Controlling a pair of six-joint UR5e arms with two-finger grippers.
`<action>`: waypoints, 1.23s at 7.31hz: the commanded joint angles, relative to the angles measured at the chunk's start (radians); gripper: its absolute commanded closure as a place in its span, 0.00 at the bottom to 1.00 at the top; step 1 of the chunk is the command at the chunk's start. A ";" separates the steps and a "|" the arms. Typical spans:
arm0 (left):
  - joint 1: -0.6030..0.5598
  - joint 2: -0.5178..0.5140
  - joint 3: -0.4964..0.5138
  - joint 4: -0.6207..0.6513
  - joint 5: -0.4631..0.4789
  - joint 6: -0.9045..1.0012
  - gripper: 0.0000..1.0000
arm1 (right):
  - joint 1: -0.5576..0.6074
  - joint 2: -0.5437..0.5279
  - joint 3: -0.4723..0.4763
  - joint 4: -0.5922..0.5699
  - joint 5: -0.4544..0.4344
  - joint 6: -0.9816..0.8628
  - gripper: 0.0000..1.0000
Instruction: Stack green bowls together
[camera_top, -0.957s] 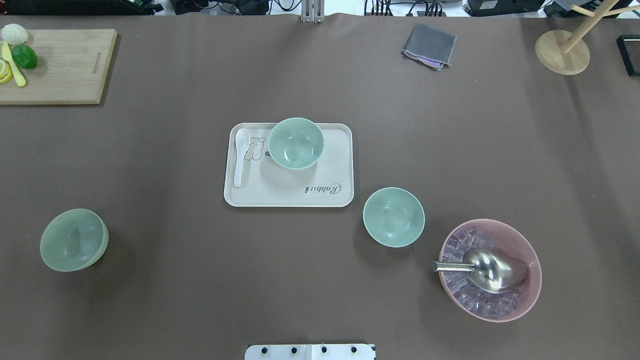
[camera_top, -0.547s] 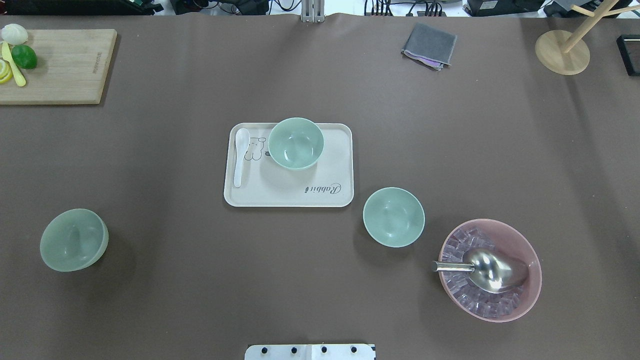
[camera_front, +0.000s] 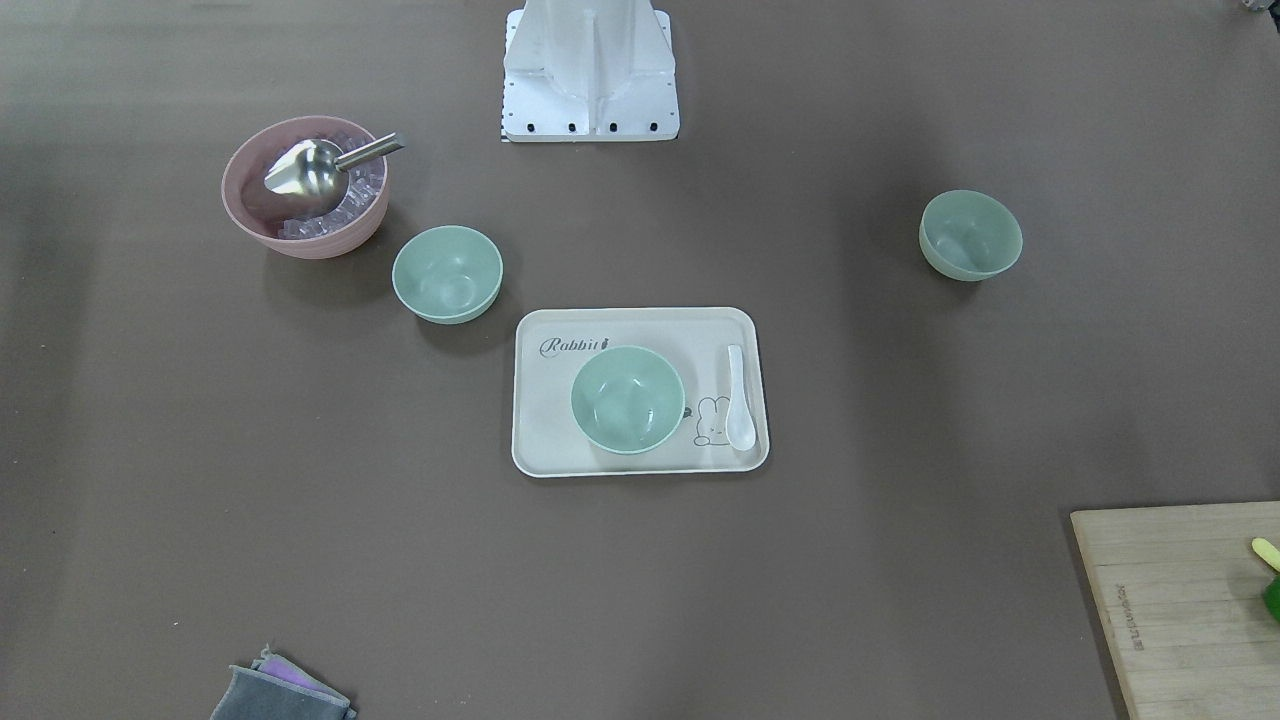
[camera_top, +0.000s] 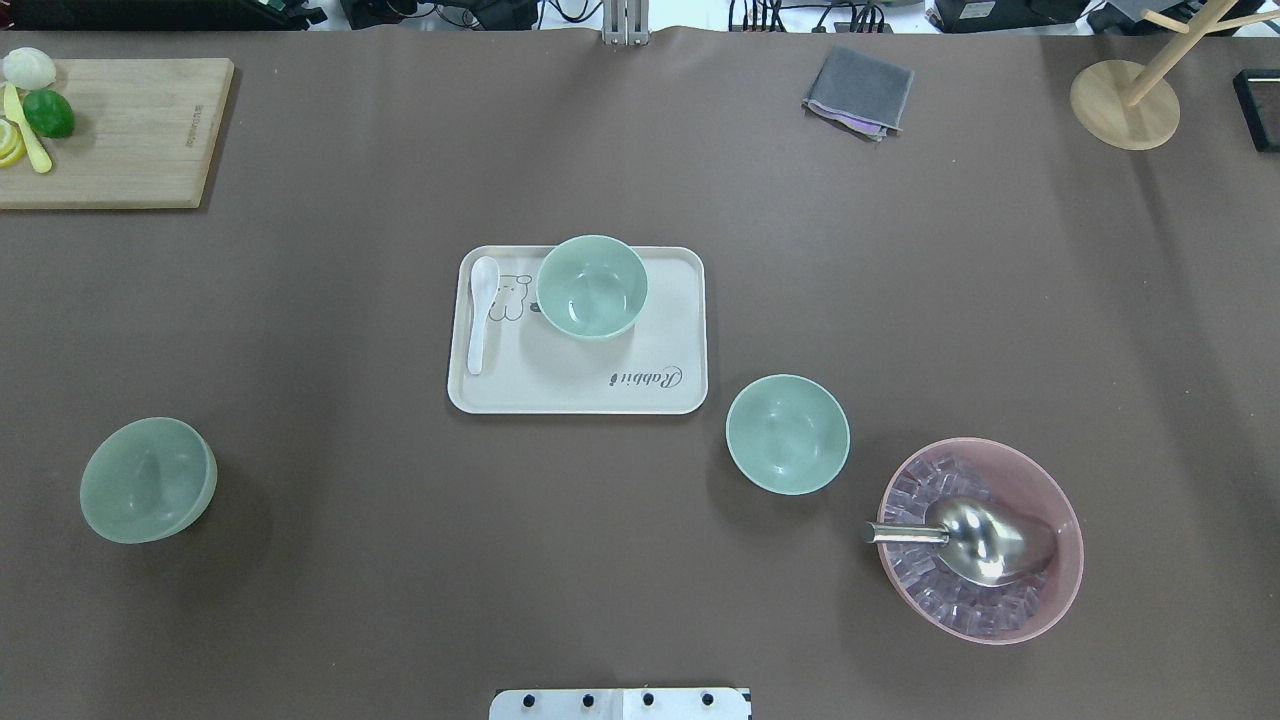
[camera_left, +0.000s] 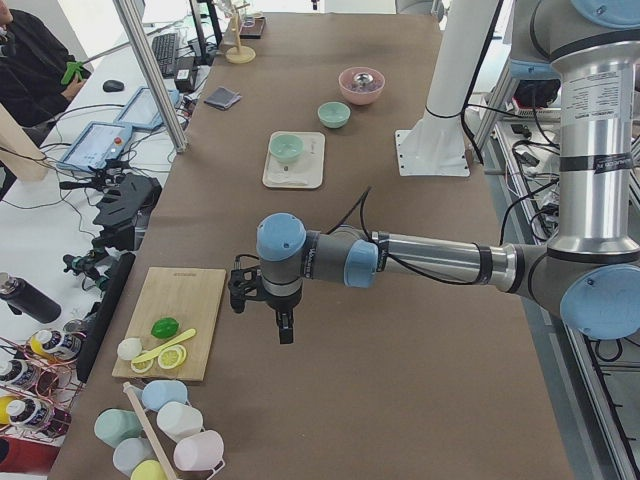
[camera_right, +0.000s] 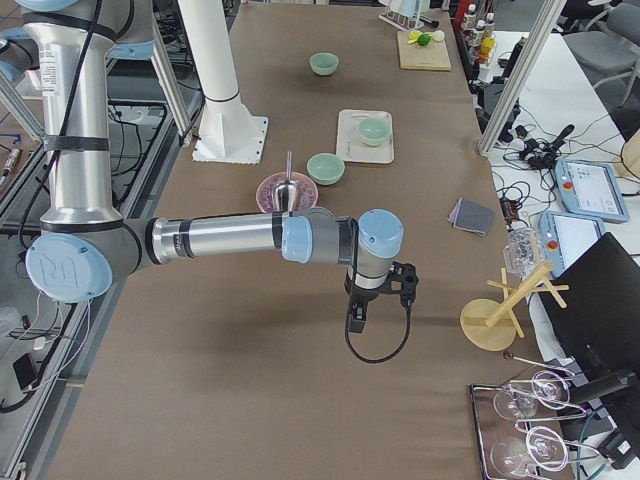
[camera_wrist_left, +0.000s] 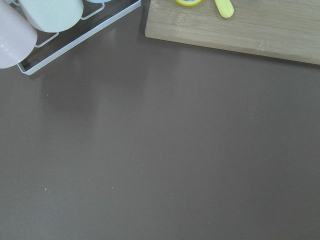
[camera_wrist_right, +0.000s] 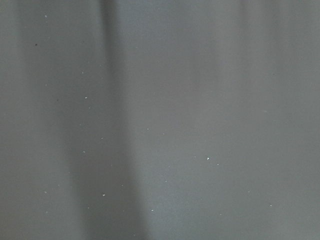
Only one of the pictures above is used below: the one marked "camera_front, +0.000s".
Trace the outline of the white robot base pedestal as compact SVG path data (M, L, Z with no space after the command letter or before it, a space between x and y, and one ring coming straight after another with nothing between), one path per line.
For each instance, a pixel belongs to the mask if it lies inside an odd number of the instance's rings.
M678 137L672 23L652 3L526 1L506 17L504 41L503 141Z

